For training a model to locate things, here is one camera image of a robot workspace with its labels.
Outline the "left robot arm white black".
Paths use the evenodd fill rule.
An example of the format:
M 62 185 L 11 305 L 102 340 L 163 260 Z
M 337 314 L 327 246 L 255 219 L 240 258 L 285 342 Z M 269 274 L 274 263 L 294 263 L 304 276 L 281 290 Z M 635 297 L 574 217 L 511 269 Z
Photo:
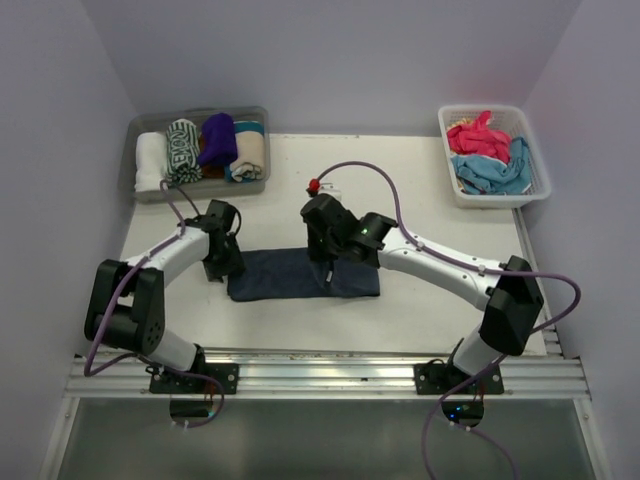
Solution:
M 85 337 L 91 347 L 84 375 L 91 377 L 105 369 L 93 362 L 98 347 L 106 345 L 126 352 L 117 360 L 144 357 L 173 370 L 173 381 L 185 392 L 201 390 L 207 383 L 208 369 L 196 360 L 198 346 L 166 326 L 165 308 L 166 288 L 198 262 L 210 281 L 242 271 L 236 232 L 216 223 L 190 223 L 140 255 L 125 261 L 103 261 L 96 272 L 85 320 Z

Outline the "dark grey towel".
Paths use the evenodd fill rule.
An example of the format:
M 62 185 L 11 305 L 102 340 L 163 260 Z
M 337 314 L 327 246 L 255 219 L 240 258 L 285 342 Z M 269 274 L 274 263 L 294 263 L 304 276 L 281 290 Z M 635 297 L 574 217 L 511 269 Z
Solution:
M 246 251 L 245 270 L 228 277 L 235 302 L 378 297 L 378 270 L 348 260 L 312 261 L 304 248 Z

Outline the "purple towel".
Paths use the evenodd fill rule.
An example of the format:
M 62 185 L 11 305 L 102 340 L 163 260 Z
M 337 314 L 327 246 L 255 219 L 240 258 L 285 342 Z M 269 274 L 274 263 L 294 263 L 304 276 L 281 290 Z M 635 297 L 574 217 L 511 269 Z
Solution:
M 204 147 L 198 156 L 200 167 L 227 166 L 238 158 L 233 118 L 226 113 L 210 116 L 201 127 Z

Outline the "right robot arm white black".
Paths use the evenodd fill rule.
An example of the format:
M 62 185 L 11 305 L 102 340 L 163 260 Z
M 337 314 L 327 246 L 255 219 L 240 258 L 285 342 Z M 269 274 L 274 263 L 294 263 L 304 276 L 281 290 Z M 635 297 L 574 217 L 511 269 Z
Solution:
M 513 256 L 506 263 L 443 249 L 399 222 L 376 213 L 356 218 L 339 209 L 305 208 L 312 254 L 337 257 L 407 274 L 442 288 L 482 312 L 480 323 L 454 348 L 445 369 L 451 389 L 468 392 L 481 370 L 499 357 L 520 356 L 543 306 L 531 268 Z

